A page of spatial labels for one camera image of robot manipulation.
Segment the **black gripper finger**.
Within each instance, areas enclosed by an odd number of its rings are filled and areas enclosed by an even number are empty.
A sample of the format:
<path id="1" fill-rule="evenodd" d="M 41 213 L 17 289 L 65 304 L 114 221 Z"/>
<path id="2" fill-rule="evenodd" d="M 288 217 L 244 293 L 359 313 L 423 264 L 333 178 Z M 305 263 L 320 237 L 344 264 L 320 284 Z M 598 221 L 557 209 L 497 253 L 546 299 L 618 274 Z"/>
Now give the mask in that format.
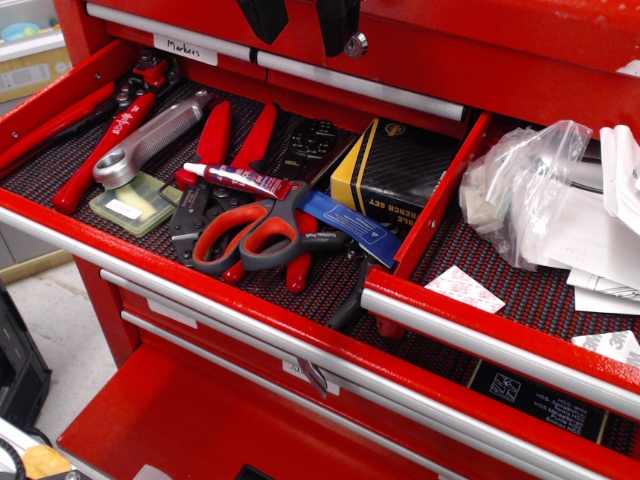
<path id="1" fill-rule="evenodd" d="M 266 44 L 271 45 L 288 24 L 284 0 L 238 0 L 237 3 L 256 37 Z"/>
<path id="2" fill-rule="evenodd" d="M 316 11 L 327 57 L 340 55 L 350 38 L 358 31 L 360 3 L 360 0 L 316 1 Z"/>

